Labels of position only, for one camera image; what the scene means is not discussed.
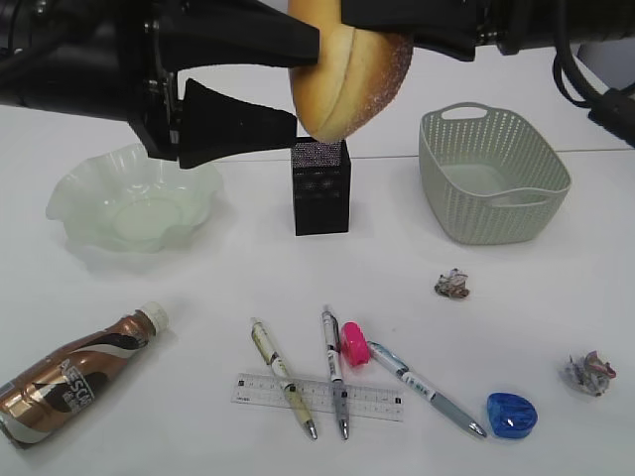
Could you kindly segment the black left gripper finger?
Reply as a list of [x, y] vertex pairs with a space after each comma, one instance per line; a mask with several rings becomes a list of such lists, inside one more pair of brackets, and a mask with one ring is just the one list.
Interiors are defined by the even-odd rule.
[[319, 30], [260, 1], [167, 1], [158, 19], [169, 71], [218, 65], [318, 62]]
[[296, 134], [292, 113], [186, 81], [178, 146], [179, 164], [185, 170], [234, 155], [289, 149], [296, 144]]

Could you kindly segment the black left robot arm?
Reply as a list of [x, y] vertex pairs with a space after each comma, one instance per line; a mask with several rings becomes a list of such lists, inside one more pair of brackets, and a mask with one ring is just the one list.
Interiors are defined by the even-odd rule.
[[148, 155], [183, 169], [294, 146], [292, 113], [181, 71], [318, 61], [319, 32], [259, 1], [5, 1], [4, 105], [126, 122]]

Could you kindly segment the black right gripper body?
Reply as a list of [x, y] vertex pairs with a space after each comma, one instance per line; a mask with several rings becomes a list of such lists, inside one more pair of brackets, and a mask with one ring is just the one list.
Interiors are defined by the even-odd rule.
[[523, 0], [474, 1], [476, 47], [495, 45], [502, 55], [517, 55], [526, 35]]

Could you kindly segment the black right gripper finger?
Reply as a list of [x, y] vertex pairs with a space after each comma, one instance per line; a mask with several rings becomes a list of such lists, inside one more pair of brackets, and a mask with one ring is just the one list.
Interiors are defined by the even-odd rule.
[[343, 0], [343, 24], [409, 36], [417, 48], [473, 61], [476, 3], [447, 0]]

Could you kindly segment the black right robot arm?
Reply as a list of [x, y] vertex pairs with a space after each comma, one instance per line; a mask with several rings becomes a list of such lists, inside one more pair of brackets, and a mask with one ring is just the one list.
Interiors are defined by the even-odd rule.
[[[410, 36], [417, 48], [473, 61], [480, 46], [504, 56], [554, 43], [555, 1], [347, 0], [343, 24]], [[569, 38], [575, 42], [622, 40], [634, 35], [632, 1], [569, 1]]]

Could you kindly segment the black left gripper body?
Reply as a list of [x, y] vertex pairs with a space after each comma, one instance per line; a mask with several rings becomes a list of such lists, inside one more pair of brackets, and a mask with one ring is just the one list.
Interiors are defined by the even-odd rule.
[[154, 159], [175, 161], [181, 101], [177, 75], [164, 68], [160, 20], [164, 1], [122, 1], [118, 49], [126, 92], [126, 121]]

